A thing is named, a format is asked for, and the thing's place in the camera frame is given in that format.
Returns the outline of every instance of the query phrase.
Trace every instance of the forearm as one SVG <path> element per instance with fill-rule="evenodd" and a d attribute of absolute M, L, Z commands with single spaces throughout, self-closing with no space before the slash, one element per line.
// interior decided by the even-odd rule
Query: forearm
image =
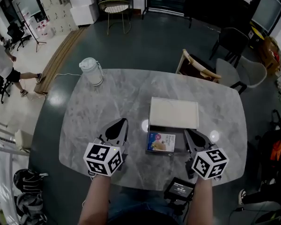
<path fill-rule="evenodd" d="M 211 179 L 198 177 L 192 204 L 189 209 L 188 225 L 211 225 L 213 219 Z"/>
<path fill-rule="evenodd" d="M 104 225 L 108 215 L 111 178 L 97 175 L 90 187 L 79 219 L 79 225 Z"/>
<path fill-rule="evenodd" d="M 13 55 L 10 54 L 10 52 L 8 50 L 5 49 L 5 53 L 8 55 L 9 58 L 12 58 Z"/>

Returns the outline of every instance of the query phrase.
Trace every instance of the gray marble tabletop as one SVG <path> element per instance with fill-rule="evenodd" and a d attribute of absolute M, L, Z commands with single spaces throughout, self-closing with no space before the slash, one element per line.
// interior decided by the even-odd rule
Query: gray marble tabletop
<path fill-rule="evenodd" d="M 164 190 L 173 177 L 188 180 L 185 162 L 187 153 L 179 156 L 146 152 L 147 132 L 141 125 L 148 119 L 152 97 L 195 101 L 199 104 L 198 131 L 207 135 L 216 130 L 230 162 L 220 181 L 240 178 L 244 173 L 247 154 L 247 130 L 244 110 L 238 92 L 223 85 L 156 71 L 105 69 L 104 81 L 94 87 L 87 76 L 79 79 L 64 116 L 60 142 L 60 162 L 88 175 L 83 154 L 100 129 L 109 122 L 124 117 L 129 130 L 121 171 L 111 177 L 113 184 L 148 190 Z"/>

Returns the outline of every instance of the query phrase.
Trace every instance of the kettle handle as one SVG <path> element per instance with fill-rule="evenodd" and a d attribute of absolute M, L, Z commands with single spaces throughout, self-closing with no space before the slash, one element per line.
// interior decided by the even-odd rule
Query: kettle handle
<path fill-rule="evenodd" d="M 97 64 L 98 64 L 98 67 L 100 69 L 101 75 L 103 76 L 103 71 L 102 71 L 101 65 L 100 65 L 100 63 L 98 63 L 98 61 L 97 61 Z"/>

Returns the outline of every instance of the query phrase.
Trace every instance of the white kettle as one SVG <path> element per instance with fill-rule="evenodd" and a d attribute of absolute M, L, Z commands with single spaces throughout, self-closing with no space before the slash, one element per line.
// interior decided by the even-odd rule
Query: white kettle
<path fill-rule="evenodd" d="M 103 71 L 96 59 L 86 58 L 79 63 L 79 67 L 92 85 L 99 86 L 103 82 Z"/>

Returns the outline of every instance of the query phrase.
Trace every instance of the dark gray floor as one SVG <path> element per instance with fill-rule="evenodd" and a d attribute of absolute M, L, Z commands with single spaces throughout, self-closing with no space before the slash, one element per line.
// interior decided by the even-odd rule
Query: dark gray floor
<path fill-rule="evenodd" d="M 111 27 L 106 34 L 107 22 L 98 22 L 88 28 L 86 36 L 69 55 L 60 73 L 81 74 L 78 64 L 86 57 L 98 60 L 103 68 L 134 68 L 164 72 L 175 72 L 182 49 L 196 55 L 207 64 L 215 67 L 216 58 L 224 58 L 227 51 L 219 48 L 212 61 L 208 60 L 218 32 L 206 24 L 193 21 L 188 29 L 188 21 L 169 15 L 149 13 L 145 20 L 132 20 L 132 29 L 123 35 L 121 24 Z M 245 57 L 256 60 L 247 49 Z M 77 224 L 81 204 L 90 185 L 90 178 L 68 169 L 59 162 L 59 135 L 63 116 L 71 93 L 78 81 L 77 76 L 61 76 L 55 79 L 39 115 L 33 137 L 30 167 L 39 172 L 49 173 L 44 180 L 44 208 L 48 224 Z M 246 171 L 242 178 L 214 188 L 214 224 L 228 224 L 230 212 L 237 206 L 237 194 L 241 188 L 256 191 L 257 178 L 254 136 L 262 135 L 269 128 L 271 110 L 281 111 L 278 93 L 273 78 L 267 78 L 258 88 L 241 95 L 244 106 L 248 140 L 253 144 L 248 149 Z M 112 186 L 111 201 L 121 190 Z M 124 189 L 132 194 L 144 191 Z M 259 209 L 261 205 L 248 206 Z M 267 203 L 271 209 L 276 204 Z M 243 211 L 233 214 L 230 224 L 250 224 L 256 212 Z"/>

